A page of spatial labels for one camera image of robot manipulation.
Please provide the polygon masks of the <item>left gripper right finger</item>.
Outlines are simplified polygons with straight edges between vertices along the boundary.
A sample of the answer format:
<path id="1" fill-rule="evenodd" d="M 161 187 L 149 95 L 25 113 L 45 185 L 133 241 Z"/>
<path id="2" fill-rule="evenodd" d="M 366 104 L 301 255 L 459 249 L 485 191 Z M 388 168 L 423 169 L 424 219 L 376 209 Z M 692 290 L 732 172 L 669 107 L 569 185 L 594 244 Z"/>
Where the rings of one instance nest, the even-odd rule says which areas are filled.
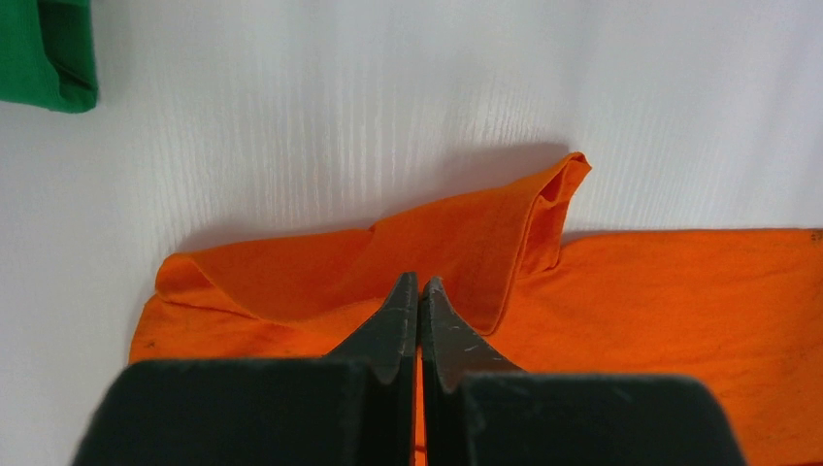
<path id="1" fill-rule="evenodd" d="M 676 375 L 530 373 L 453 309 L 440 279 L 419 303 L 432 465 L 742 465 L 708 389 Z"/>

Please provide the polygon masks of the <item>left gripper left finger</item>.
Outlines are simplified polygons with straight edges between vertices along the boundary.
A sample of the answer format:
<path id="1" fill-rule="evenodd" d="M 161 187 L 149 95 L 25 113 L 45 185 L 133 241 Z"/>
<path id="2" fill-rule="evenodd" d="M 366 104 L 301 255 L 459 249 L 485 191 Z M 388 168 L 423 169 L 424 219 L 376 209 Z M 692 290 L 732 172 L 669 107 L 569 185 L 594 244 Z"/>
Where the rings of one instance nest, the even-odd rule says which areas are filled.
<path id="1" fill-rule="evenodd" d="M 418 285 L 314 358 L 168 359 L 127 367 L 77 465 L 410 465 Z"/>

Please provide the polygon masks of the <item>orange t-shirt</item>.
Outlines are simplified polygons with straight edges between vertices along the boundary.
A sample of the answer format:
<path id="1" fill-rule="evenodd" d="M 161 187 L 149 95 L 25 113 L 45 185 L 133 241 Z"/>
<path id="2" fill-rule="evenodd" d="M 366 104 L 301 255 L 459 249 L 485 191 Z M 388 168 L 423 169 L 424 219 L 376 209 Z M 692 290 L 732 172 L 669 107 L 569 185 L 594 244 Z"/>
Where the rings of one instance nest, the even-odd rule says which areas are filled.
<path id="1" fill-rule="evenodd" d="M 367 229 L 176 253 L 128 359 L 317 356 L 405 272 L 535 372 L 680 373 L 719 399 L 752 465 L 822 461 L 820 229 L 561 240 L 581 153 Z"/>

